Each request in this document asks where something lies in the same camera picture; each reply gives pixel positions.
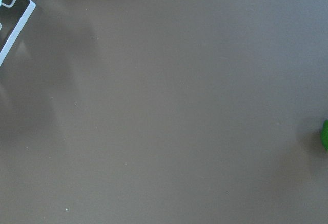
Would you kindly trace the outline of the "green lime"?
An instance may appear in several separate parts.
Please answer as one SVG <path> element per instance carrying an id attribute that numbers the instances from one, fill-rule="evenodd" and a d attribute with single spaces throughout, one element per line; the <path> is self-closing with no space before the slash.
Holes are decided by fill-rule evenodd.
<path id="1" fill-rule="evenodd" d="M 328 120 L 323 122 L 320 139 L 324 149 L 328 151 Z"/>

